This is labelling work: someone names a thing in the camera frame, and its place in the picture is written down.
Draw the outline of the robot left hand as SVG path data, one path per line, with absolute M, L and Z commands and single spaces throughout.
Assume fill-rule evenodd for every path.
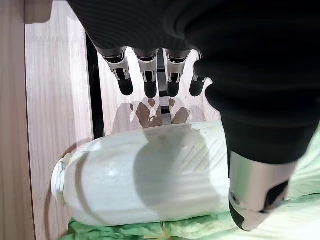
M 320 122 L 317 0 L 71 0 L 102 55 L 114 44 L 200 51 L 196 75 L 228 148 L 229 208 L 251 231 L 285 199 Z

